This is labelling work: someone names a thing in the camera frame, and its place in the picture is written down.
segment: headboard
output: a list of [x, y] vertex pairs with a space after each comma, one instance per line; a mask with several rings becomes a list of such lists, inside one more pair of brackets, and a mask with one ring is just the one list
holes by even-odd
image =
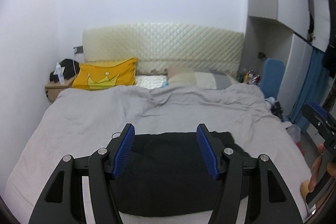
[[84, 30], [86, 62], [137, 57], [137, 74], [163, 75], [169, 66], [236, 73], [244, 34], [189, 24], [145, 23]]

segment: yellow pillow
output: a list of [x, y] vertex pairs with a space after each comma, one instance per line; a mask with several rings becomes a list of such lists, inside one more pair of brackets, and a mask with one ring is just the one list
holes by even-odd
[[123, 61], [80, 63], [80, 71], [72, 87], [104, 90], [116, 85], [134, 85], [136, 61], [136, 58], [130, 58]]

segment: patchwork pillow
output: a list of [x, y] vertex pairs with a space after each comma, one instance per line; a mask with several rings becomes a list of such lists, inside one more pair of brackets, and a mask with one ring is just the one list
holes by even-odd
[[208, 69], [167, 68], [169, 86], [197, 86], [201, 89], [224, 90], [238, 82], [222, 72]]
[[116, 85], [134, 85], [136, 61], [136, 58], [130, 58], [123, 61], [80, 63], [80, 71], [72, 87], [104, 90]]

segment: wall socket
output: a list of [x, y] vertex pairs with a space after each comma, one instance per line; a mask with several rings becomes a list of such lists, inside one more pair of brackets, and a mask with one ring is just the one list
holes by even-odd
[[73, 47], [73, 53], [74, 54], [78, 54], [78, 53], [83, 53], [83, 46], [77, 46], [77, 47]]

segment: wooden nightstand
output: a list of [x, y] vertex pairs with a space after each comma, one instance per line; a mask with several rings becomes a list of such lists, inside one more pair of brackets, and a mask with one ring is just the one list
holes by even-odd
[[64, 85], [61, 85], [59, 82], [48, 82], [48, 84], [45, 85], [45, 95], [49, 99], [50, 102], [54, 102], [59, 95], [59, 93], [62, 90], [68, 89], [72, 87], [72, 82], [75, 80], [75, 76], [70, 78], [69, 80], [65, 80]]

